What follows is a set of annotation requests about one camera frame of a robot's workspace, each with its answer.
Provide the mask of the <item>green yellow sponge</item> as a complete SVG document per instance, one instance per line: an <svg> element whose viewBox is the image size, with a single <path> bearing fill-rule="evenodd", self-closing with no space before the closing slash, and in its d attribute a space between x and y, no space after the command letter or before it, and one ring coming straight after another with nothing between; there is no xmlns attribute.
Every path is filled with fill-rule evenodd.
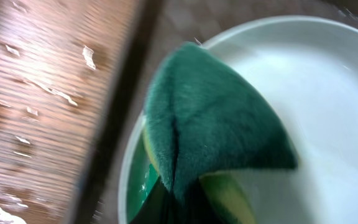
<svg viewBox="0 0 358 224"><path fill-rule="evenodd" d="M192 42L161 64L145 101L158 179L134 223L254 223L233 170L294 170L277 114L237 72Z"/></svg>

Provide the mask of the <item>white plate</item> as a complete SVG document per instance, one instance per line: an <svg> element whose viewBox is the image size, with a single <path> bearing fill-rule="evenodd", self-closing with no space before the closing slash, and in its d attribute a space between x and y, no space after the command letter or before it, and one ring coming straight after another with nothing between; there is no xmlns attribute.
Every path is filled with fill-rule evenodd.
<svg viewBox="0 0 358 224"><path fill-rule="evenodd" d="M230 223L358 223L358 29L311 16L246 22L204 43L274 108L294 171L205 178Z"/></svg>

